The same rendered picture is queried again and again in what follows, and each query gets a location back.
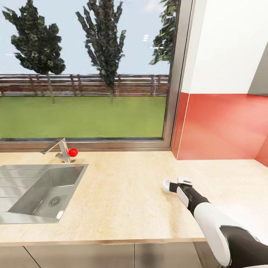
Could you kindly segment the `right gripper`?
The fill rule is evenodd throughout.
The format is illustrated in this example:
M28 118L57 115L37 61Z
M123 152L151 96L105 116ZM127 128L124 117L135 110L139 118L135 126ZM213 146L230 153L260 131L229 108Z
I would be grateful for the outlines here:
M184 183L176 184L176 183L172 183L172 182L170 182L170 185L169 185L169 191L170 191L170 192L177 192L177 188L178 188L181 184L184 184Z

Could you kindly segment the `coffee cup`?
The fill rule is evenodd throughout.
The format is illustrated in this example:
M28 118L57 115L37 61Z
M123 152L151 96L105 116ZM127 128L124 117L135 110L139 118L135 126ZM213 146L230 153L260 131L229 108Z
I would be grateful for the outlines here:
M168 193L168 194L172 193L172 192L169 191L170 182L174 183L174 181L172 181L170 179L166 179L166 180L163 181L163 190L164 190L165 193Z

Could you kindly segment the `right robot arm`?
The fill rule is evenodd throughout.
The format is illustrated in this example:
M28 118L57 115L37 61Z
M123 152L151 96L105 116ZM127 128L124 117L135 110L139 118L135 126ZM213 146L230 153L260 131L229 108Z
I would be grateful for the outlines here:
M244 226L225 215L198 193L188 177L170 182L202 230L217 261L227 268L268 268L268 246L260 243Z

